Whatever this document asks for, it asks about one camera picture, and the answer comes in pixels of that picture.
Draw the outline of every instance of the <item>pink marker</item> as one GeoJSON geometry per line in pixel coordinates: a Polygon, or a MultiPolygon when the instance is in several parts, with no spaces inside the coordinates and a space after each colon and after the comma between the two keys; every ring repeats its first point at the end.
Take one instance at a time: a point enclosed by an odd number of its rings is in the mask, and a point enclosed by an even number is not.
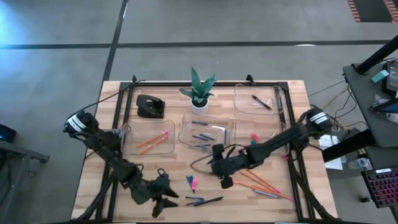
{"type": "Polygon", "coordinates": [[[192,189],[195,190],[197,188],[197,184],[198,184],[198,179],[194,178],[192,180],[192,189]]]}
{"type": "Polygon", "coordinates": [[[257,134],[255,134],[255,133],[253,133],[253,134],[251,134],[251,138],[253,139],[253,140],[255,140],[257,143],[259,142],[259,136],[257,135],[257,134]]]}

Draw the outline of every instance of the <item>green plant leaf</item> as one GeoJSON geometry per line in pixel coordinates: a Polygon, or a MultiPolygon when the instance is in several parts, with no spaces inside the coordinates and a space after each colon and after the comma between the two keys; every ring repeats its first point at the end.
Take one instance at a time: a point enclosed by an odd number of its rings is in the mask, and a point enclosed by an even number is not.
{"type": "Polygon", "coordinates": [[[216,74],[213,74],[210,78],[208,78],[208,79],[202,84],[202,87],[203,87],[203,93],[202,93],[202,95],[203,95],[203,96],[206,95],[206,94],[211,90],[211,88],[213,87],[214,83],[216,82],[215,77],[216,77],[216,74]]]}
{"type": "Polygon", "coordinates": [[[180,93],[184,94],[185,96],[189,96],[190,98],[193,98],[193,93],[191,91],[188,90],[184,90],[184,89],[179,89],[180,93]]]}
{"type": "Polygon", "coordinates": [[[200,82],[199,75],[197,71],[192,67],[191,69],[191,77],[192,77],[192,89],[197,93],[197,95],[201,96],[203,93],[203,87],[200,82]]]}
{"type": "Polygon", "coordinates": [[[201,103],[201,102],[203,102],[203,100],[205,100],[205,99],[204,99],[204,98],[199,98],[199,97],[197,97],[197,96],[194,96],[194,97],[193,97],[193,100],[196,101],[196,102],[198,102],[198,103],[201,103]]]}
{"type": "Polygon", "coordinates": [[[209,96],[214,96],[214,94],[212,94],[212,93],[206,93],[206,95],[204,96],[204,98],[205,98],[205,99],[208,99],[209,96]]]}

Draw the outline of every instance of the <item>keyboard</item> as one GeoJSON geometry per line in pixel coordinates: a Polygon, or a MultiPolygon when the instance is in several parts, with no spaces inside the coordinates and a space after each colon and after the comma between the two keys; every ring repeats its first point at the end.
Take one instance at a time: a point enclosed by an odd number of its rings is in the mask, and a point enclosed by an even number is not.
{"type": "Polygon", "coordinates": [[[398,205],[398,167],[361,172],[377,208],[398,205]]]}

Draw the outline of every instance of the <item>white paper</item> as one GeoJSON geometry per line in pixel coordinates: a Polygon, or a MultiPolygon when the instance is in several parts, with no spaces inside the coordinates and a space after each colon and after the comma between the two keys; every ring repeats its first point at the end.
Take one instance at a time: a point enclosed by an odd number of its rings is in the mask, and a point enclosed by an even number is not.
{"type": "MultiPolygon", "coordinates": [[[[332,145],[338,144],[339,140],[337,139],[337,136],[332,136],[325,134],[321,136],[319,139],[319,145],[322,150],[325,150],[329,148],[332,145]]],[[[325,167],[327,169],[338,169],[338,170],[343,170],[343,165],[341,163],[341,158],[333,159],[332,161],[326,162],[325,167]]]]}

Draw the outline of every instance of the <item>pink highlighter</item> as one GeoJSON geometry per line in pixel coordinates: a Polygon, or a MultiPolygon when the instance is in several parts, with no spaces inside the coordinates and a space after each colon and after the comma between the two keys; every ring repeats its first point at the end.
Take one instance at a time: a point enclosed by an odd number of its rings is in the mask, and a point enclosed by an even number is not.
{"type": "Polygon", "coordinates": [[[194,179],[192,180],[192,189],[193,189],[193,190],[196,190],[197,185],[198,185],[198,179],[194,178],[194,179]]]}

